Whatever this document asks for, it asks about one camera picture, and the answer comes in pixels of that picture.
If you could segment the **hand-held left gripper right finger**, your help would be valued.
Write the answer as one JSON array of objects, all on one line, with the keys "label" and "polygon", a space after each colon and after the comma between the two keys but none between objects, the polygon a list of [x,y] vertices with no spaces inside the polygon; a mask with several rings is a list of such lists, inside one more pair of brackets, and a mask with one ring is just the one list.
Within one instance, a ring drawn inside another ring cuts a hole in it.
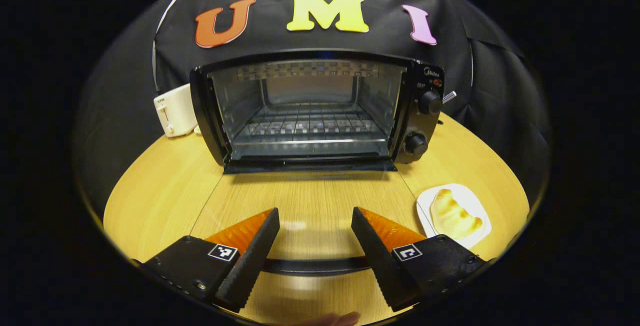
[{"label": "hand-held left gripper right finger", "polygon": [[361,207],[350,227],[393,311],[435,304],[489,266],[447,235],[423,237]]}]

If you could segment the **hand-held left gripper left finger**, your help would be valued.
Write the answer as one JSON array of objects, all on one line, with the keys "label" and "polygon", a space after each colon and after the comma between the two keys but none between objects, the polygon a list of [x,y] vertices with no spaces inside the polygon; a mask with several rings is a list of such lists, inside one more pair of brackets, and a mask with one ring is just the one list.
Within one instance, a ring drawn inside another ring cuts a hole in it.
[{"label": "hand-held left gripper left finger", "polygon": [[146,262],[142,271],[207,304],[245,307],[281,227],[277,208],[201,239],[185,235]]}]

